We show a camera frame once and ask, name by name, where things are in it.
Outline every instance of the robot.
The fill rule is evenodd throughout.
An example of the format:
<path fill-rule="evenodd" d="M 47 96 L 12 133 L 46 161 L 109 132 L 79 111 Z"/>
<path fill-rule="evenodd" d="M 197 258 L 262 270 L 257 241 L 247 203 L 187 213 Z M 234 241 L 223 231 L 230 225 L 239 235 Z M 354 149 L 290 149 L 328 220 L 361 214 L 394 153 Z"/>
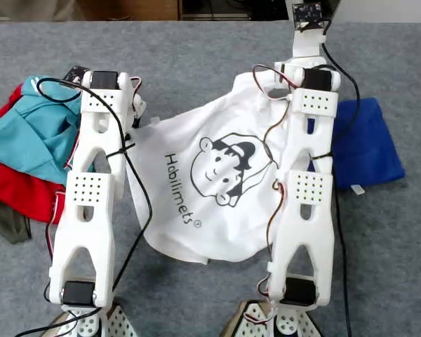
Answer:
<path fill-rule="evenodd" d="M 271 310 L 268 317 L 246 321 L 246 326 L 262 323 L 262 330 L 255 329 L 252 336 L 257 336 L 256 331 L 263 337 L 320 336 L 316 329 L 306 331 L 306 326 L 312 326 L 306 312 L 327 305 L 330 300 L 334 247 L 330 148 L 340 74 L 327 66 L 319 54 L 320 44 L 326 39 L 321 5 L 293 4 L 293 13 L 293 57 L 274 65 L 277 72 L 296 86 L 294 90 L 290 88 L 288 99 L 288 147 L 281 155 L 276 176 L 287 197 L 276 217 L 280 220 L 274 224 L 272 260 L 267 266 L 267 297 Z M 276 77 L 276 84 L 278 88 L 289 87 L 282 76 Z M 112 211 L 114 201 L 123 195 L 126 168 L 121 151 L 125 144 L 119 135 L 121 131 L 126 133 L 135 118 L 140 118 L 145 104 L 140 96 L 133 95 L 130 77 L 123 72 L 87 72 L 82 85 L 112 107 L 121 130 L 100 100 L 83 93 L 79 145 L 73 168 L 68 173 L 65 210 L 55 237 L 49 299 L 71 312 L 70 318 L 89 315 L 88 319 L 79 320 L 73 329 L 64 326 L 59 333 L 71 331 L 73 336 L 111 337 L 117 336 L 110 329 L 106 315 L 114 300 Z M 312 132 L 307 130 L 309 120 L 314 122 Z M 107 155 L 111 173 L 88 172 L 100 150 Z M 314 172 L 307 170 L 310 160 Z M 300 213 L 303 204 L 312 209 L 307 219 Z M 88 220 L 83 216 L 86 207 L 94 209 L 93 217 Z M 287 272 L 300 246 L 309 252 L 313 276 Z M 91 255 L 95 279 L 82 279 L 70 272 L 69 266 L 79 248 L 85 248 Z M 135 336 L 129 322 L 126 331 L 128 336 Z M 242 335 L 245 335 L 242 330 L 234 334 Z"/>

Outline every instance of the teal cloth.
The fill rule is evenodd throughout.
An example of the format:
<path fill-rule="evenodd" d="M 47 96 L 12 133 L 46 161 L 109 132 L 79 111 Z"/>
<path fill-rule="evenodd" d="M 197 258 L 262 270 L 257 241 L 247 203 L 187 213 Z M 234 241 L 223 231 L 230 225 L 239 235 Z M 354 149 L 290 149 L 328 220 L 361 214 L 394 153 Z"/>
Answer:
<path fill-rule="evenodd" d="M 36 82 L 35 76 L 28 77 L 22 85 L 21 99 L 0 118 L 0 163 L 65 185 L 69 170 L 65 164 L 79 130 L 81 97 L 54 103 L 39 95 Z M 59 100 L 77 94 L 54 82 L 44 82 L 41 88 Z"/>

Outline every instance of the cartoon boy illustration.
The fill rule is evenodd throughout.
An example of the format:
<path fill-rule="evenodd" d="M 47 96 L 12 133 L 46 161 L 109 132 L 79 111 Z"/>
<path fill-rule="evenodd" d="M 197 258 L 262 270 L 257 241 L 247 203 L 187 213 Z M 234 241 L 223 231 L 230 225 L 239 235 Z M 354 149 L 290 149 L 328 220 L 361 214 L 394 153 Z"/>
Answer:
<path fill-rule="evenodd" d="M 235 207 L 246 191 L 260 184 L 272 163 L 255 136 L 230 133 L 215 141 L 204 137 L 199 147 L 190 171 L 192 184 L 220 206 Z"/>

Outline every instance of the fabric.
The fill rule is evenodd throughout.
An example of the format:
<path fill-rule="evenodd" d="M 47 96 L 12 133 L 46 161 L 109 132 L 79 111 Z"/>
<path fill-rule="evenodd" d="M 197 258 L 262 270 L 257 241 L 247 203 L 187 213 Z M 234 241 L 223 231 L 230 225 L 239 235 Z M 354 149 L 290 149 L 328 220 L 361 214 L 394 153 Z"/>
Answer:
<path fill-rule="evenodd" d="M 31 239 L 29 218 L 0 202 L 0 235 L 10 244 Z"/>
<path fill-rule="evenodd" d="M 0 109 L 2 118 L 21 98 L 18 86 Z M 64 209 L 65 187 L 17 172 L 0 163 L 0 201 L 17 212 L 45 223 L 59 222 Z"/>
<path fill-rule="evenodd" d="M 343 132 L 356 111 L 356 101 L 338 104 L 334 137 Z M 349 131 L 333 144 L 339 188 L 377 185 L 405 176 L 382 110 L 375 98 L 361 100 L 361 111 Z"/>
<path fill-rule="evenodd" d="M 37 81 L 37 77 L 28 77 L 20 89 L 21 98 L 7 113 L 0 111 L 0 163 L 65 185 L 67 164 L 79 130 L 81 99 L 64 104 L 51 102 L 39 95 Z M 46 82 L 41 87 L 45 94 L 57 99 L 77 94 L 57 83 Z"/>
<path fill-rule="evenodd" d="M 265 87 L 271 71 L 259 73 Z M 151 196 L 153 219 L 145 232 L 156 250 L 189 262 L 240 261 L 266 247 L 267 221 L 280 199 L 273 191 L 285 147 L 286 101 L 264 97 L 251 73 L 236 77 L 227 95 L 172 119 L 131 131 L 128 153 Z M 128 169 L 141 224 L 147 219 L 142 191 Z"/>

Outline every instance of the cable tie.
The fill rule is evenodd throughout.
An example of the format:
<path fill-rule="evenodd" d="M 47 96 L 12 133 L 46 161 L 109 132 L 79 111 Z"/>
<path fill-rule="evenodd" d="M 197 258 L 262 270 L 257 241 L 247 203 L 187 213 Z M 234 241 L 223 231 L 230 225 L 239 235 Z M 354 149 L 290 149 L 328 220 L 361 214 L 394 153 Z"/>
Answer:
<path fill-rule="evenodd" d="M 126 153 L 126 150 L 129 150 L 129 149 L 130 149 L 130 148 L 132 148 L 134 145 L 135 145 L 135 143 L 130 144 L 130 145 L 128 145 L 128 146 L 123 146 L 123 147 L 122 147 L 121 149 L 119 149 L 118 151 L 107 154 L 107 155 L 106 155 L 106 159 L 109 159 L 110 157 L 115 156 L 115 155 L 117 155 L 117 154 L 123 154 L 123 153 Z"/>
<path fill-rule="evenodd" d="M 332 151 L 330 151 L 330 152 L 328 152 L 326 154 L 322 154 L 321 156 L 316 156 L 316 157 L 310 156 L 310 159 L 311 160 L 317 160 L 317 159 L 323 159 L 323 158 L 326 158 L 326 157 L 333 157 Z"/>

